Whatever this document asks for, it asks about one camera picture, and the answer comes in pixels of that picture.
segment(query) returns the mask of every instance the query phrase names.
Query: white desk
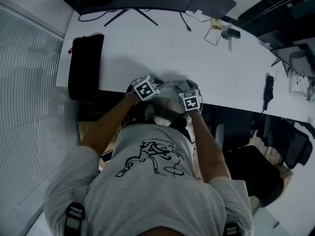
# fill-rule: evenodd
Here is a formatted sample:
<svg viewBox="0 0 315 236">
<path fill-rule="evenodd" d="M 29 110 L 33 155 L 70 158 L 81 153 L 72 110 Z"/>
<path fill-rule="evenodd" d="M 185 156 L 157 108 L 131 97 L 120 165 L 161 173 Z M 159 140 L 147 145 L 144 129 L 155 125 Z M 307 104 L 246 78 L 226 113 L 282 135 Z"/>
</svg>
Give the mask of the white desk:
<svg viewBox="0 0 315 236">
<path fill-rule="evenodd" d="M 74 12 L 66 32 L 60 56 L 56 85 L 67 87 L 71 55 L 68 50 L 75 38 L 95 33 L 104 34 L 99 89 L 125 92 L 137 77 L 154 73 L 165 81 L 183 78 L 195 81 L 204 103 L 261 112 L 266 74 L 276 75 L 274 99 L 266 114 L 315 122 L 315 106 L 288 94 L 289 79 L 281 63 L 256 37 L 246 31 L 240 39 L 233 39 L 233 51 L 221 38 L 217 46 L 203 38 L 210 22 L 201 23 L 183 15 L 192 32 L 188 32 L 179 13 L 151 10 L 146 12 L 159 26 L 139 13 L 130 10 L 107 27 L 103 25 L 114 16 L 79 22 Z M 99 13 L 81 19 L 95 18 Z M 216 43 L 220 32 L 210 30 L 207 39 Z"/>
</svg>

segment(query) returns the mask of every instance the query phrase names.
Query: person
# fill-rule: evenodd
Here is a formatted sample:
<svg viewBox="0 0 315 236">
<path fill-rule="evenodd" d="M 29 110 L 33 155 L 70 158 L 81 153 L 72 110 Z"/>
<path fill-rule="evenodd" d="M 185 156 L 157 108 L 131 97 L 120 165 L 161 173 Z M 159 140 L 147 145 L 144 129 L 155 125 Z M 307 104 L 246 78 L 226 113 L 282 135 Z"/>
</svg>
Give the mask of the person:
<svg viewBox="0 0 315 236">
<path fill-rule="evenodd" d="M 88 130 L 80 146 L 67 152 L 44 206 L 53 235 L 67 234 L 67 209 L 77 190 L 86 188 L 77 235 L 252 236 L 245 182 L 230 179 L 224 156 L 198 110 L 188 114 L 203 182 L 195 178 L 186 119 L 170 127 L 157 125 L 150 107 L 145 123 L 130 123 L 119 133 L 111 161 L 98 172 L 100 156 L 138 100 L 127 94 Z"/>
</svg>

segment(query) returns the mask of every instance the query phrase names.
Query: pants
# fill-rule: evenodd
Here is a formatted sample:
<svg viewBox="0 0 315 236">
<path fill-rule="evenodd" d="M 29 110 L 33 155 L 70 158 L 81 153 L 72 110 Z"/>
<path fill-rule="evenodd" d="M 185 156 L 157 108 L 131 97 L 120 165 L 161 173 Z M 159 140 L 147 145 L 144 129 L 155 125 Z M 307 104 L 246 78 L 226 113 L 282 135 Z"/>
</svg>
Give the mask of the pants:
<svg viewBox="0 0 315 236">
<path fill-rule="evenodd" d="M 154 121 L 154 119 L 150 119 L 150 120 L 135 120 L 132 121 L 130 123 L 128 123 L 126 125 L 126 127 L 130 126 L 130 125 L 134 125 L 134 124 L 156 124 L 156 122 Z M 169 127 L 174 128 L 176 130 L 178 130 L 179 132 L 181 132 L 190 142 L 190 135 L 188 130 L 186 129 L 187 127 L 187 120 L 185 118 L 177 118 L 175 119 L 170 125 Z"/>
</svg>

